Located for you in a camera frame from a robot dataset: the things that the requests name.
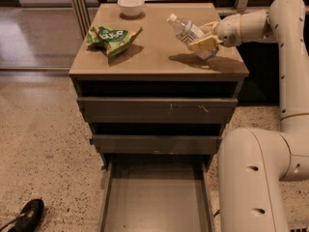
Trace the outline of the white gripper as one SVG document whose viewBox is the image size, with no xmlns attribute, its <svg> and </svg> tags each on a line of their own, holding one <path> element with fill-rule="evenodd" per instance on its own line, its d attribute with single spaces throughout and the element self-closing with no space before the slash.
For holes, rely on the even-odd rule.
<svg viewBox="0 0 309 232">
<path fill-rule="evenodd" d="M 241 15 L 226 16 L 221 21 L 212 21 L 200 26 L 207 34 L 196 37 L 187 48 L 192 52 L 213 51 L 221 44 L 225 47 L 239 46 L 241 41 Z"/>
</svg>

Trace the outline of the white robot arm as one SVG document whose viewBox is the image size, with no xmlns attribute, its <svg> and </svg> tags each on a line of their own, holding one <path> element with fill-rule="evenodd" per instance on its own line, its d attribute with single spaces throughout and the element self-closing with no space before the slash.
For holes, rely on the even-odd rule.
<svg viewBox="0 0 309 232">
<path fill-rule="evenodd" d="M 247 42 L 277 43 L 280 130 L 229 132 L 218 150 L 221 232 L 290 232 L 279 183 L 309 172 L 309 55 L 303 0 L 274 0 L 268 10 L 202 26 L 194 53 Z"/>
</svg>

